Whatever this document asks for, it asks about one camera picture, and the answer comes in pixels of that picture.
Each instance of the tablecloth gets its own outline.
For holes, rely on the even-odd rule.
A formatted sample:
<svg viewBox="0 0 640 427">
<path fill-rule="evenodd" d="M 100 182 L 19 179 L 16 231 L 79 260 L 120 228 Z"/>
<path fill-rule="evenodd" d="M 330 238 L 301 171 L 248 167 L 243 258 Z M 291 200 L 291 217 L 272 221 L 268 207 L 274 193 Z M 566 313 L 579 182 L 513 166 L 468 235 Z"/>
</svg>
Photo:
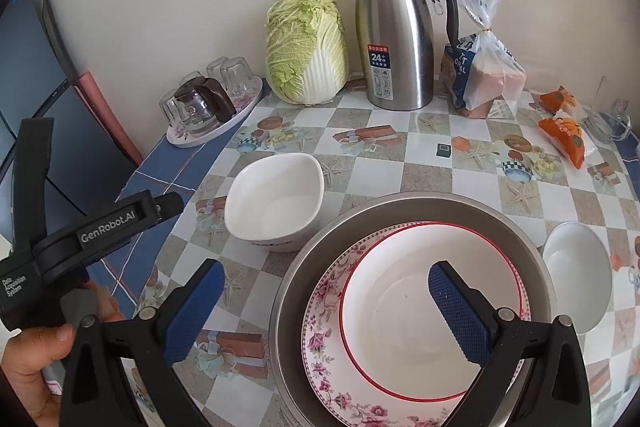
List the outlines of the tablecloth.
<svg viewBox="0 0 640 427">
<path fill-rule="evenodd" d="M 535 94 L 529 91 L 522 93 L 511 120 L 464 118 L 445 96 L 416 111 L 390 112 L 374 107 L 358 89 L 347 88 L 314 107 L 270 95 L 242 127 L 197 150 L 159 143 L 123 195 L 147 187 L 154 194 L 177 190 L 185 211 L 94 265 L 92 275 L 109 284 L 130 315 L 136 306 L 160 305 L 204 259 L 218 259 L 225 267 L 225 292 L 190 355 L 174 369 L 212 425 L 282 426 L 290 421 L 273 381 L 267 330 L 274 296 L 295 254 L 271 253 L 226 231 L 224 200 L 242 168 L 276 153 L 313 154 L 325 181 L 322 223 L 364 201 L 409 190 L 453 192 L 488 204 L 539 247 L 558 223 L 580 221 L 615 254 L 609 309 L 593 331 L 579 337 L 593 424 L 608 427 L 640 384 L 640 294 L 634 275 L 640 251 L 634 190 L 640 180 L 638 141 L 631 137 L 620 150 L 598 143 L 578 171 L 540 132 L 537 121 L 543 115 L 533 107 Z M 516 157 L 514 165 L 496 165 L 492 152 L 505 143 L 533 160 Z M 509 167 L 515 176 L 505 174 Z M 532 179 L 518 181 L 522 176 Z M 219 331 L 249 335 L 230 338 Z M 246 352 L 238 351 L 238 342 L 245 342 Z M 236 359 L 222 357 L 221 346 L 231 346 Z M 152 411 L 143 389 L 136 392 Z"/>
</svg>

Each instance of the orange snack package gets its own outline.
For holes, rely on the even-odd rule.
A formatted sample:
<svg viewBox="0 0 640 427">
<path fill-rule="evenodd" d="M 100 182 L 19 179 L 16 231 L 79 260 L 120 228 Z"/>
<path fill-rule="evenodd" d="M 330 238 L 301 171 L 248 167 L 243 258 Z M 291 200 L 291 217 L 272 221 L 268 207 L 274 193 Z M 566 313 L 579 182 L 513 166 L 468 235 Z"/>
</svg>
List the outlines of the orange snack package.
<svg viewBox="0 0 640 427">
<path fill-rule="evenodd" d="M 575 98 L 562 86 L 557 91 L 541 94 L 540 102 L 554 114 L 562 109 L 571 116 L 575 116 Z"/>
<path fill-rule="evenodd" d="M 545 118 L 538 125 L 576 169 L 582 167 L 584 140 L 577 121 L 573 118 Z"/>
</svg>

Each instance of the finger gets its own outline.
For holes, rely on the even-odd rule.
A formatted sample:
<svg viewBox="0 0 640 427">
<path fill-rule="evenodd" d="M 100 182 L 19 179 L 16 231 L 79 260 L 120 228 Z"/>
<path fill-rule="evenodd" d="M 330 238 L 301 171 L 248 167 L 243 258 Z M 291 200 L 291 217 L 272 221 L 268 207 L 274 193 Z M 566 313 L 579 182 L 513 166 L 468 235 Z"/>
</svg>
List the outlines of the finger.
<svg viewBox="0 0 640 427">
<path fill-rule="evenodd" d="M 89 286 L 89 289 L 93 290 L 97 297 L 98 318 L 101 322 L 104 322 L 116 311 L 118 311 L 118 309 L 113 305 L 113 297 L 111 297 L 111 293 L 109 292 L 107 286 L 96 284 L 93 281 L 89 281 L 89 283 L 87 283 L 86 286 Z"/>
<path fill-rule="evenodd" d="M 71 324 L 24 330 L 7 342 L 2 368 L 5 373 L 31 376 L 54 360 L 64 359 L 71 352 L 75 336 Z"/>
<path fill-rule="evenodd" d="M 111 317 L 109 317 L 108 319 L 105 319 L 105 322 L 119 322 L 119 321 L 124 321 L 126 320 L 126 317 L 120 313 L 120 312 L 115 312 L 113 315 L 111 315 Z"/>
<path fill-rule="evenodd" d="M 98 285 L 95 283 L 95 281 L 89 280 L 82 285 L 82 288 L 86 288 L 87 290 L 97 291 Z"/>
</svg>

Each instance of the metal bowl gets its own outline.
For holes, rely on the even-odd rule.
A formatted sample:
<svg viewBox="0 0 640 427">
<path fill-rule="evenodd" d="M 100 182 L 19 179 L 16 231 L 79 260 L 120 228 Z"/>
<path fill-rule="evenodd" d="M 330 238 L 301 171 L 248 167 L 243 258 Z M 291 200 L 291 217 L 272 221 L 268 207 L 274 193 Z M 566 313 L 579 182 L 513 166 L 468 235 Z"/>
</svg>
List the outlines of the metal bowl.
<svg viewBox="0 0 640 427">
<path fill-rule="evenodd" d="M 445 221 L 482 233 L 518 270 L 529 296 L 532 320 L 551 322 L 555 318 L 556 294 L 542 257 L 525 233 L 496 210 L 444 192 L 402 192 L 368 201 L 338 216 L 311 238 L 289 267 L 273 303 L 269 327 L 273 375 L 290 418 L 303 427 L 342 425 L 318 400 L 302 365 L 302 320 L 313 289 L 351 245 L 385 227 L 410 221 Z M 529 367 L 529 361 L 525 362 L 492 425 L 506 422 Z"/>
</svg>

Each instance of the human hand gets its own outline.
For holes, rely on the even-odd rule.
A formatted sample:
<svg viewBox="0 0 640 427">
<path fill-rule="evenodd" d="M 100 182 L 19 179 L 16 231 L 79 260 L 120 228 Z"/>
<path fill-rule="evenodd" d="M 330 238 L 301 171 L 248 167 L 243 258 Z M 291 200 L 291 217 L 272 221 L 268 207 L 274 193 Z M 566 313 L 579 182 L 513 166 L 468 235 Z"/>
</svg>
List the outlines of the human hand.
<svg viewBox="0 0 640 427">
<path fill-rule="evenodd" d="M 84 288 L 94 291 L 101 322 L 124 320 L 118 301 L 105 286 L 89 281 Z M 15 394 L 39 427 L 58 427 L 60 397 L 51 394 L 40 371 L 64 359 L 73 346 L 76 332 L 71 324 L 59 328 L 30 328 L 9 339 L 2 357 L 2 370 Z"/>
</svg>

